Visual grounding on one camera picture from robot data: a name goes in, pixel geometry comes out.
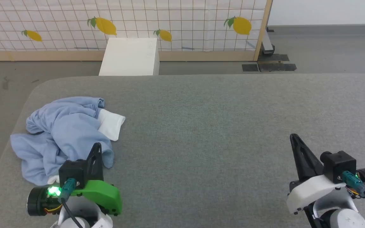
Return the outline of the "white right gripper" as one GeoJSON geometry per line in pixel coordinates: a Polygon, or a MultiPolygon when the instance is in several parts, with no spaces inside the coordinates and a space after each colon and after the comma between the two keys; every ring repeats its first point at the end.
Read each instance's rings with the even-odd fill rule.
{"type": "Polygon", "coordinates": [[[345,183],[335,184],[323,175],[323,164],[296,133],[290,134],[290,143],[297,169],[296,186],[288,195],[286,205],[289,213],[297,212],[313,204],[315,216],[332,208],[349,209],[350,196],[345,183]]]}

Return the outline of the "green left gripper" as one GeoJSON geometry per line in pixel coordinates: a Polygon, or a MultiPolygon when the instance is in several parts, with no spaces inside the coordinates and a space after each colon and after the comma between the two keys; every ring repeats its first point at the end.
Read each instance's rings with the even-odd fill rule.
{"type": "Polygon", "coordinates": [[[117,187],[103,181],[101,143],[94,143],[87,157],[86,185],[75,189],[70,196],[84,197],[94,202],[104,214],[120,215],[123,202],[117,187]]]}

